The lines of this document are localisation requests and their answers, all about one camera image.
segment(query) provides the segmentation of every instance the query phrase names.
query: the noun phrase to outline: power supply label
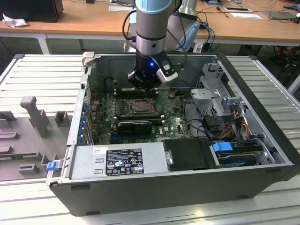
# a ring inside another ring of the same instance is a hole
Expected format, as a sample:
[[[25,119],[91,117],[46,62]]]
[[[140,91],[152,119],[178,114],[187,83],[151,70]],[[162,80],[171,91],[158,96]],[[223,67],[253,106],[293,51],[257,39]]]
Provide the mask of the power supply label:
[[[144,173],[142,149],[106,151],[107,176]]]

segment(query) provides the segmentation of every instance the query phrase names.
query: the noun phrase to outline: motherboard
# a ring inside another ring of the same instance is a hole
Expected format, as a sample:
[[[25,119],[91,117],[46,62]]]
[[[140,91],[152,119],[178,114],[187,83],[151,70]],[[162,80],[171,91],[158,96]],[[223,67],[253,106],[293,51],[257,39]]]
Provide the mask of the motherboard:
[[[183,117],[184,96],[160,90],[156,98],[118,99],[106,93],[94,103],[95,144],[161,142],[190,138]]]

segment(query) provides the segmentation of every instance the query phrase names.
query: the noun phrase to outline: wooden desk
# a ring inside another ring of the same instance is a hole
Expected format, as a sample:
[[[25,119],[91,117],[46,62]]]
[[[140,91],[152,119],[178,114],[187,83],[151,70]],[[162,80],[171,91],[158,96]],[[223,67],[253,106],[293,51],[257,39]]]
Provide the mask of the wooden desk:
[[[255,5],[253,7],[243,4],[244,7],[253,11],[279,11],[286,5],[284,2],[276,1],[268,7],[264,7],[272,0],[245,1]],[[57,23],[29,22],[29,26],[15,29],[0,23],[0,36],[37,38],[44,54],[50,53],[46,42],[48,38],[124,39],[121,27],[128,12],[109,11],[109,3],[104,2],[86,4],[85,1],[64,0],[63,6],[63,15]],[[257,13],[262,19],[234,18],[230,13],[227,13],[229,18],[226,18],[222,13],[213,14],[212,12],[219,11],[216,10],[216,7],[210,7],[203,1],[199,1],[197,11],[208,12],[209,25],[216,35],[214,43],[289,46],[300,44],[300,24],[282,23],[276,20],[268,21],[267,16],[263,13]],[[199,16],[205,21],[204,14],[199,14]],[[203,42],[207,37],[207,31],[200,30],[196,40]]]
[[[280,11],[283,10],[283,6],[286,6],[286,2],[276,1],[270,6],[265,7],[271,0],[245,0],[249,4],[242,4],[243,7],[249,8],[252,11]],[[199,2],[197,5],[197,11],[202,11],[205,8],[209,8],[204,2]],[[203,10],[203,12],[220,12],[216,7]],[[213,14],[207,13],[208,23],[215,32],[215,42],[222,43],[224,40],[231,40],[232,43],[238,44],[238,42],[279,42],[279,43],[293,43],[294,45],[300,44],[300,24],[294,22],[282,23],[277,20],[269,20],[263,13],[258,14],[262,19],[247,19],[247,18],[235,18],[230,13],[226,13],[229,18],[222,13]],[[202,21],[205,21],[204,14],[199,14]],[[197,38],[207,38],[207,31],[201,30],[197,34]]]
[[[64,0],[63,15],[56,23],[43,23],[41,33],[122,35],[122,23],[128,11],[109,11],[110,3]]]

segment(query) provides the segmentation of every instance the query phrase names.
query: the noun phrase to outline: blue plastic clip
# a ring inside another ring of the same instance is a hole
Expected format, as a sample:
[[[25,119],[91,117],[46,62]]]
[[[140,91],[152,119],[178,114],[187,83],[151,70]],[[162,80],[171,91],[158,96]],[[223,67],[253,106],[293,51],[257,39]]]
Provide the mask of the blue plastic clip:
[[[215,152],[217,151],[233,151],[233,148],[229,142],[216,142],[212,145]]]
[[[60,170],[60,169],[59,169],[59,165],[60,165],[59,162],[49,162],[49,163],[47,164],[46,169],[47,169],[47,171],[56,171],[56,170]]]

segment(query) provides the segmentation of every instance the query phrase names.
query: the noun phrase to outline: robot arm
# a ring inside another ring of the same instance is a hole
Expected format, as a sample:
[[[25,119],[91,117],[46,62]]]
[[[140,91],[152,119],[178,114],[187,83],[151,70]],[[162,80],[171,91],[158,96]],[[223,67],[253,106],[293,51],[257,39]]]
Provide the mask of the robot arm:
[[[128,80],[141,90],[151,90],[175,79],[182,70],[165,53],[168,19],[182,0],[135,0],[135,4],[136,60]]]

